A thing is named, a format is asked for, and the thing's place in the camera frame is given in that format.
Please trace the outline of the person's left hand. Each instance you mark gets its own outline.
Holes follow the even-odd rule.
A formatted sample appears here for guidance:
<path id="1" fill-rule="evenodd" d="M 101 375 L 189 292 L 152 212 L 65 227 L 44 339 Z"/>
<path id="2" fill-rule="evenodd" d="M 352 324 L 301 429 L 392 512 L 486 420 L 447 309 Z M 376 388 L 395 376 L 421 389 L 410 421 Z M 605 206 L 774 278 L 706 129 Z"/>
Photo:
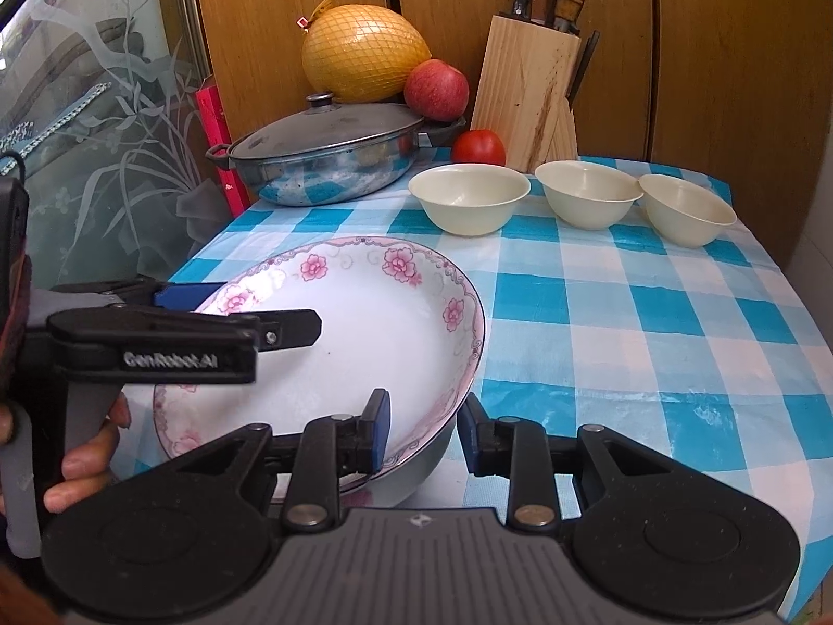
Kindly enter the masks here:
<path id="1" fill-rule="evenodd" d="M 64 479 L 44 494 L 46 511 L 60 514 L 110 484 L 110 463 L 119 446 L 120 430 L 127 429 L 130 424 L 129 402 L 120 392 L 99 433 L 89 442 L 66 453 L 62 460 Z"/>

